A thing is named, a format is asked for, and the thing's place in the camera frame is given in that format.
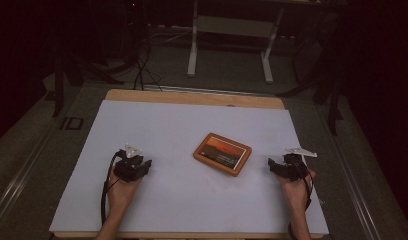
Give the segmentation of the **wooden picture frame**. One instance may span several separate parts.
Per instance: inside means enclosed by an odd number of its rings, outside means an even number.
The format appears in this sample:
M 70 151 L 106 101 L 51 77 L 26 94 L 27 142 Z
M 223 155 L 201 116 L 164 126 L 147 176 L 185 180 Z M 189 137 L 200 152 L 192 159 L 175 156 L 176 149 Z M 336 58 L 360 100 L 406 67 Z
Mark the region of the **wooden picture frame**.
M 231 176 L 238 176 L 249 159 L 252 148 L 223 137 L 209 133 L 193 153 L 193 157 L 215 169 Z

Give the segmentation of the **person's right hand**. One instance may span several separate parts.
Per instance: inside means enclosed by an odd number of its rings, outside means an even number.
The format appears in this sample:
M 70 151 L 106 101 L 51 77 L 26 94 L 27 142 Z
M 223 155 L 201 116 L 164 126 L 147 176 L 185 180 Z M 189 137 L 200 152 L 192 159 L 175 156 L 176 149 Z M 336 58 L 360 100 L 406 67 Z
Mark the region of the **person's right hand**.
M 308 175 L 304 179 L 299 179 L 295 182 L 277 176 L 283 188 L 283 193 L 290 211 L 304 210 L 306 212 L 310 203 L 313 190 L 313 178 L 315 176 L 316 173 L 312 170 L 308 171 Z

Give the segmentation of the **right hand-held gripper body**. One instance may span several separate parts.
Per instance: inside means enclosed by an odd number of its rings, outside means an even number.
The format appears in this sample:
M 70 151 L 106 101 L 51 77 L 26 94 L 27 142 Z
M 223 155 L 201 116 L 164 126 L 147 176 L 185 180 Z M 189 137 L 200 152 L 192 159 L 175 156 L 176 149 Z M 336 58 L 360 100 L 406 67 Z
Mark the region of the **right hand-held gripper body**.
M 308 175 L 308 168 L 304 163 L 303 157 L 316 157 L 317 154 L 303 148 L 287 148 L 286 151 L 287 154 L 284 155 L 284 164 L 275 163 L 274 173 L 290 181 L 305 178 Z

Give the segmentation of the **metal floor rail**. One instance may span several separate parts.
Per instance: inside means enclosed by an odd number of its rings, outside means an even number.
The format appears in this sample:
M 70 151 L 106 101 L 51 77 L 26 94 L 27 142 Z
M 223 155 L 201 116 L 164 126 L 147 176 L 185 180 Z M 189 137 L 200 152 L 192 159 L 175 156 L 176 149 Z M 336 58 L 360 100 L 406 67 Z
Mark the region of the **metal floor rail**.
M 27 162 L 10 181 L 0 198 L 0 223 L 17 223 L 50 212 L 61 198 L 64 180 L 59 179 L 60 130 L 48 130 L 28 155 Z
M 364 199 L 355 176 L 351 171 L 350 165 L 348 164 L 348 159 L 346 158 L 339 142 L 328 126 L 327 119 L 325 117 L 327 111 L 324 109 L 324 107 L 317 107 L 316 110 L 319 118 L 322 121 L 322 124 L 324 125 L 325 131 L 329 135 L 330 141 L 334 145 L 333 150 L 338 157 L 344 183 L 346 185 L 355 212 L 358 216 L 359 223 L 365 233 L 366 240 L 382 240 L 378 228 L 373 221 L 372 214 L 368 209 L 366 200 Z

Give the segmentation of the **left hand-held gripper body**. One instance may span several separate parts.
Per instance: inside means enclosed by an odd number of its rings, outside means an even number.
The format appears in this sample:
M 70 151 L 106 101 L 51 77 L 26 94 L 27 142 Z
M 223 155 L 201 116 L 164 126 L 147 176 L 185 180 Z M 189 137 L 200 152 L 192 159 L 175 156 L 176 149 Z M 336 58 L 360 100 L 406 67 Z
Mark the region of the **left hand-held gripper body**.
M 123 150 L 120 150 L 118 157 L 121 158 L 115 164 L 114 175 L 124 182 L 136 181 L 146 175 L 146 166 L 143 165 L 142 150 L 132 145 L 126 144 Z

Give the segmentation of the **black metal stand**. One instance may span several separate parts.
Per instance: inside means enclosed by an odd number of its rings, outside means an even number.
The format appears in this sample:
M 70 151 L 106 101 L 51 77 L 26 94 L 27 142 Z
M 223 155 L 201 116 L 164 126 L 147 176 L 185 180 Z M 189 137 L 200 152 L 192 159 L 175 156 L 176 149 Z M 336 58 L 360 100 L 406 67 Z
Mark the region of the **black metal stand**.
M 83 82 L 83 75 L 80 72 L 80 69 L 83 68 L 104 82 L 110 84 L 122 84 L 122 81 L 111 77 L 111 74 L 127 70 L 129 65 L 130 62 L 126 62 L 114 68 L 100 69 L 73 53 L 58 51 L 55 54 L 54 63 L 54 90 L 50 92 L 51 100 L 55 103 L 53 116 L 57 117 L 64 106 L 64 76 L 67 76 L 68 79 L 75 84 L 81 84 Z
M 278 97 L 292 97 L 305 90 L 315 88 L 312 100 L 316 105 L 329 102 L 327 124 L 331 133 L 336 136 L 336 120 L 338 119 L 338 103 L 340 85 L 343 79 L 343 66 L 334 47 L 338 21 L 334 20 L 329 28 L 318 27 L 312 38 L 321 46 L 320 53 L 304 80 L 291 90 L 278 93 Z

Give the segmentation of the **black rectangular floor bracket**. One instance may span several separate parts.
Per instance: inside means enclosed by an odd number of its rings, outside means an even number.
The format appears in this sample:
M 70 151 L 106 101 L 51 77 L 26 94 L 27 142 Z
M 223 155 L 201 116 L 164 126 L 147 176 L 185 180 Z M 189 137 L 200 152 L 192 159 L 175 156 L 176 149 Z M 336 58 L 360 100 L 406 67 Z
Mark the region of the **black rectangular floor bracket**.
M 60 130 L 80 130 L 83 126 L 84 119 L 78 117 L 65 117 L 61 123 Z

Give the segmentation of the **person's left hand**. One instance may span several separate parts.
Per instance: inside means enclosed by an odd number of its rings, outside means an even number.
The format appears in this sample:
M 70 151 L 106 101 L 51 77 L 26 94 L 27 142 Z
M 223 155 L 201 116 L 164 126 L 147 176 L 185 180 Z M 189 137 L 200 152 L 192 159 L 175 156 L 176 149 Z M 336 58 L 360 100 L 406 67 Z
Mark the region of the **person's left hand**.
M 142 179 L 125 182 L 112 174 L 109 180 L 108 199 L 110 214 L 125 214 L 136 195 Z

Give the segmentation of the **white metal desk frame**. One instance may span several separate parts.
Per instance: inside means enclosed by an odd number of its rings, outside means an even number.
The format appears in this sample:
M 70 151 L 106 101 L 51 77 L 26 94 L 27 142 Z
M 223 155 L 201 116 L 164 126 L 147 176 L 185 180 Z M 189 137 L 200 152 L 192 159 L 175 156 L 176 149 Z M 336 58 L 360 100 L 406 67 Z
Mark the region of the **white metal desk frame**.
M 265 81 L 267 84 L 274 83 L 274 77 L 271 70 L 269 57 L 273 44 L 277 37 L 281 20 L 284 16 L 285 8 L 281 7 L 274 22 L 264 22 L 257 20 L 234 19 L 226 17 L 215 17 L 200 15 L 198 13 L 199 0 L 193 1 L 193 20 L 192 20 L 192 42 L 187 67 L 187 76 L 194 77 L 197 66 L 198 44 L 197 37 L 199 32 L 228 34 L 248 37 L 267 38 L 268 45 L 260 53 L 261 64 Z

